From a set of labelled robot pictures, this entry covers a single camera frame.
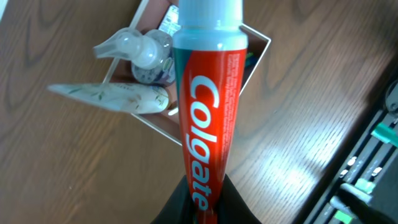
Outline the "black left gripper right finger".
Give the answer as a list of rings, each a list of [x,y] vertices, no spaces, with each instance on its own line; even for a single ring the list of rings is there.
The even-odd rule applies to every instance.
[[[261,224],[225,175],[221,195],[216,205],[218,224]]]

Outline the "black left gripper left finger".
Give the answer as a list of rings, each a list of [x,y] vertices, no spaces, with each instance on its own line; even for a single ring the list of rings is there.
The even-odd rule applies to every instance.
[[[183,176],[151,224],[193,224],[194,211],[195,206],[190,196],[187,177]]]

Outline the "white Pantene conditioner tube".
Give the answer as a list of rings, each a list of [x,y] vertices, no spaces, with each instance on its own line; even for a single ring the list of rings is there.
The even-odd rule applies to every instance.
[[[102,109],[131,114],[160,113],[170,103],[164,88],[138,83],[54,84],[48,89]]]

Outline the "clear blue pump bottle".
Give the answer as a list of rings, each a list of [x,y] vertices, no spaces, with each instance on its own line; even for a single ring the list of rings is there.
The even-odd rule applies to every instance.
[[[139,83],[170,86],[175,81],[172,37],[161,30],[152,29],[141,34],[125,27],[93,50],[97,58],[130,61],[132,75]]]

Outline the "red green toothpaste tube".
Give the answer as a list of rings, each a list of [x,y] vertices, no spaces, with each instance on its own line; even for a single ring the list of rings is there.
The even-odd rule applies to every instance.
[[[178,115],[194,223],[216,223],[248,37],[242,0],[180,0],[173,36]]]

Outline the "green white small packet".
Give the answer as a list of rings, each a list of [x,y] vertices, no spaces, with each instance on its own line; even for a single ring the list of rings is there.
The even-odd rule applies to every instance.
[[[158,27],[158,30],[165,32],[170,36],[173,36],[174,33],[179,31],[181,26],[178,24],[178,11],[178,7],[174,4],[171,4],[167,9],[164,18]]]

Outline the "green white toothbrush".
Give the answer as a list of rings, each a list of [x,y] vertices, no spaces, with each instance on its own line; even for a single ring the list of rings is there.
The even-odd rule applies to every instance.
[[[252,52],[247,53],[246,59],[245,59],[245,67],[250,67],[254,65],[257,62],[256,57]]]

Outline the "white box pink interior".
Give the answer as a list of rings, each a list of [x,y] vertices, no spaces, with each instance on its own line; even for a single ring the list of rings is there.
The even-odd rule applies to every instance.
[[[166,16],[170,15],[171,6],[178,6],[178,0],[142,0],[129,26],[143,34],[158,28]],[[244,91],[259,66],[261,58],[270,46],[271,39],[246,24],[241,26],[241,30],[248,36],[248,54],[241,86],[241,91]],[[114,59],[103,82],[132,83],[131,64],[120,59]],[[134,114],[133,117],[179,146],[182,144],[178,109],[175,106],[161,113]]]

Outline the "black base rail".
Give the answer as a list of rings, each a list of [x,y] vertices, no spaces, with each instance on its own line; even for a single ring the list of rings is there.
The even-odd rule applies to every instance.
[[[368,209],[397,219],[397,82],[393,81],[365,119],[322,194],[311,200],[304,223],[364,223],[340,198],[355,195]]]

